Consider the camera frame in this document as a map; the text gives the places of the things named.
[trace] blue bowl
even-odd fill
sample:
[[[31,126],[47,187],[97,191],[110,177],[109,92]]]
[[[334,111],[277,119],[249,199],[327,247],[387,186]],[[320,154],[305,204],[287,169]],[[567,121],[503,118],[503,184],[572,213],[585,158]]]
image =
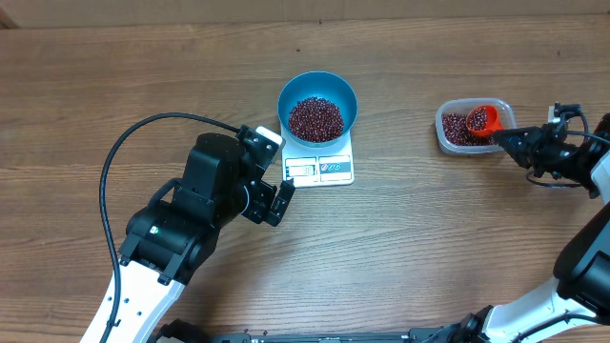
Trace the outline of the blue bowl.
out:
[[[339,107],[343,118],[343,132],[338,138],[327,142],[309,142],[296,137],[290,131],[290,111],[297,101],[312,96],[330,100]],[[358,101],[354,90],[342,78],[327,71],[309,71],[295,77],[284,87],[277,101],[277,116],[284,130],[296,142],[312,148],[329,147],[348,134],[356,122]]]

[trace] label on scale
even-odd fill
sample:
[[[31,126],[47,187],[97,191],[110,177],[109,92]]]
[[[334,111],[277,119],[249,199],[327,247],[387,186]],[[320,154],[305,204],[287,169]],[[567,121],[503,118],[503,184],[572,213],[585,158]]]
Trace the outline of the label on scale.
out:
[[[320,181],[349,180],[351,178],[350,156],[320,157]]]
[[[327,182],[352,178],[350,156],[287,158],[286,178],[300,182]]]

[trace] red measuring cup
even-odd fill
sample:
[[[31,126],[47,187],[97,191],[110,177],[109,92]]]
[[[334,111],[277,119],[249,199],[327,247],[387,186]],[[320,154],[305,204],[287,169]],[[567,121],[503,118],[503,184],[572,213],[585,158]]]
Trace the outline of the red measuring cup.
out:
[[[470,127],[470,119],[475,114],[475,112],[478,110],[487,111],[487,124],[485,124],[485,129],[473,130]],[[468,113],[468,116],[466,116],[466,128],[468,128],[468,131],[470,131],[473,135],[478,136],[478,137],[489,137],[495,131],[504,130],[504,128],[502,127],[502,125],[499,122],[498,109],[496,109],[495,107],[493,107],[491,105],[479,106],[479,107],[475,108],[474,110],[470,111],[470,113]]]

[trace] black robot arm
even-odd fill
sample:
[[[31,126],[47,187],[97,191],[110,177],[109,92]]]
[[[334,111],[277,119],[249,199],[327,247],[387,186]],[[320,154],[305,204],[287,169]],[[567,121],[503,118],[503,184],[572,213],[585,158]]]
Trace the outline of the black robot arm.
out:
[[[127,226],[120,263],[135,260],[160,271],[164,285],[187,285],[215,250],[220,229],[238,214],[276,226],[295,192],[261,178],[282,147],[281,137],[243,126],[236,138],[218,133],[197,137],[181,179],[170,180]],[[161,198],[173,190],[172,202]]]
[[[567,130],[569,120],[576,117],[582,119],[584,132]],[[604,142],[610,137],[609,122],[610,116],[606,114],[593,134],[589,134],[580,105],[556,103],[547,124],[540,128],[497,131],[494,139],[520,167],[532,169],[526,175],[528,181],[552,188],[584,187],[595,198],[600,190],[591,178],[591,171],[610,148]],[[582,144],[565,142],[568,135],[576,134],[585,135]],[[565,178],[576,183],[542,183],[530,178],[532,175],[540,178],[547,172],[556,180]]]

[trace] kitchen scale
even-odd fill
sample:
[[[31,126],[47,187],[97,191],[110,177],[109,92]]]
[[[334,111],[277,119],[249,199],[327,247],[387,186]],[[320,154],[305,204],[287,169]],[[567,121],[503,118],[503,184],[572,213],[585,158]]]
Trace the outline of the kitchen scale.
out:
[[[349,132],[333,145],[306,147],[281,128],[286,145],[282,150],[282,178],[293,180],[295,187],[351,185],[354,182],[352,136]]]
[[[290,113],[299,101],[316,97],[337,107],[344,123],[341,135],[328,142],[309,142],[289,131]],[[356,94],[339,76],[327,71],[309,71],[292,79],[277,100],[282,150],[282,176],[295,187],[351,185],[354,183],[354,155],[350,129],[358,113]]]

